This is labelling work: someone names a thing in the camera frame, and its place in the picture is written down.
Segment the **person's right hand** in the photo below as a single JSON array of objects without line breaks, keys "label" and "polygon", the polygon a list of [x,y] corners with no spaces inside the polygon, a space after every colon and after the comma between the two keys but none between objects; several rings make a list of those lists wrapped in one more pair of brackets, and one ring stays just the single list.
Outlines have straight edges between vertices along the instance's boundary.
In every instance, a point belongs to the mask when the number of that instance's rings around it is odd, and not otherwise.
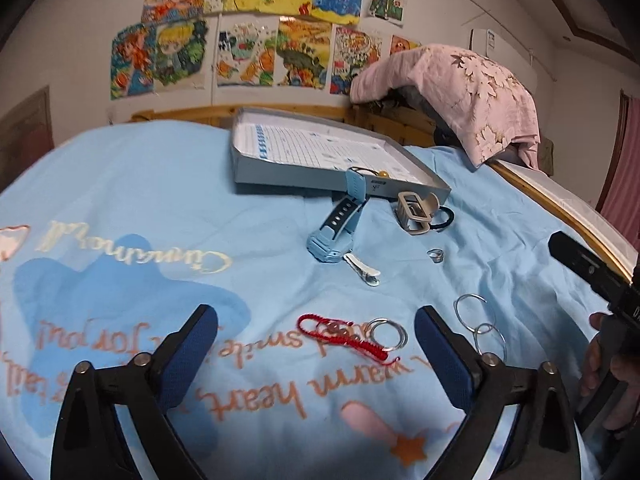
[{"label": "person's right hand", "polygon": [[617,316],[590,315],[597,331],[588,344],[580,378],[585,404],[577,415],[580,430],[601,424],[626,431],[639,417],[639,334]]}]

